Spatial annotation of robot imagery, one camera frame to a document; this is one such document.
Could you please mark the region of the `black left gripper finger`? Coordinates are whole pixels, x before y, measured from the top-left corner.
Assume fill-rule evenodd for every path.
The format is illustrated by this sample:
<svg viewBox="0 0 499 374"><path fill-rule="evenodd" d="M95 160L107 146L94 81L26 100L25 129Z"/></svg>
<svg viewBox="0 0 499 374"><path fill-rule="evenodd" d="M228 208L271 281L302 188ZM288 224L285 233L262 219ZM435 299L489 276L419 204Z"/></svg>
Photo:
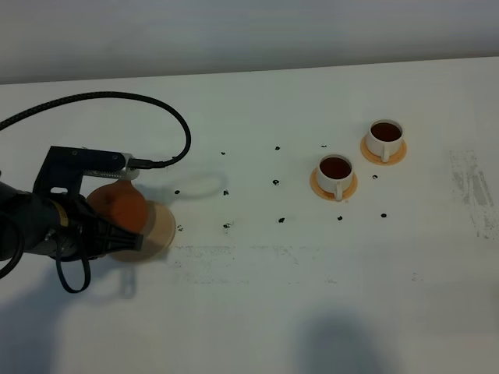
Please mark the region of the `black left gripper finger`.
<svg viewBox="0 0 499 374"><path fill-rule="evenodd" d="M91 255L103 256L114 252L139 252L142 235L129 231L102 217L97 217L91 229Z"/></svg>

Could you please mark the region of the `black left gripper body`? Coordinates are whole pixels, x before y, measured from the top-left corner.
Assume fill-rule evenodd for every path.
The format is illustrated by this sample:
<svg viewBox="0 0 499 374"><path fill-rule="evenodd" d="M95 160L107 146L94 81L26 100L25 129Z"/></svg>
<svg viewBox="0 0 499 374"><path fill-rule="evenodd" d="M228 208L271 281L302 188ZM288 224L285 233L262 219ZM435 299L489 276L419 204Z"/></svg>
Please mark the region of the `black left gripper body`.
<svg viewBox="0 0 499 374"><path fill-rule="evenodd" d="M51 240L63 259L99 257L91 255L91 229L97 217L104 217L80 194L87 168L83 149L53 146L34 183L33 193L50 200L59 213Z"/></svg>

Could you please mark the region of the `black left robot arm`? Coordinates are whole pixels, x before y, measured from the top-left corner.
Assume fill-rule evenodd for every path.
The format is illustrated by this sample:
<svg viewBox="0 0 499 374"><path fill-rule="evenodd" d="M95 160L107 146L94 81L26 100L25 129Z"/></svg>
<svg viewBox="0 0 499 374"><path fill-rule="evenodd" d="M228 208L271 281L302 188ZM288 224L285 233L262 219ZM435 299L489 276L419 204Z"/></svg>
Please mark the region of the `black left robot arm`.
<svg viewBox="0 0 499 374"><path fill-rule="evenodd" d="M95 259L122 250L137 250L140 233L122 228L98 213L81 195L83 177L132 180L129 153L53 146L34 187L24 192L1 185L1 258L16 252L70 262Z"/></svg>

